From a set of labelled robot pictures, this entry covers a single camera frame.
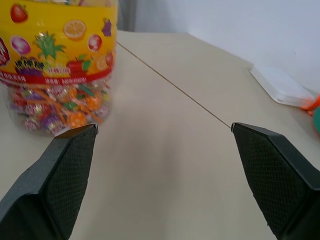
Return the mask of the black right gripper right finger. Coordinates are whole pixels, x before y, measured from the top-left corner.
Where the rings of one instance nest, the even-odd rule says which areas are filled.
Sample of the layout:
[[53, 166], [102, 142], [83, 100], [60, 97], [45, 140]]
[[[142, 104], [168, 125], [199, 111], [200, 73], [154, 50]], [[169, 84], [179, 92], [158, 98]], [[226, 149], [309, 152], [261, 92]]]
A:
[[320, 238], [320, 172], [282, 134], [231, 125], [246, 180], [278, 240]]

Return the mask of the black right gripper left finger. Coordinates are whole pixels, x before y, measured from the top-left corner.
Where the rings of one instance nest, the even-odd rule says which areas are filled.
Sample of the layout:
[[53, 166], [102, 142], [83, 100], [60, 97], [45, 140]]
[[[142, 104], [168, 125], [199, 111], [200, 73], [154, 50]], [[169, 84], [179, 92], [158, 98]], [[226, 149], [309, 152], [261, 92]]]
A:
[[68, 240], [88, 186], [98, 126], [56, 136], [0, 201], [2, 240]]

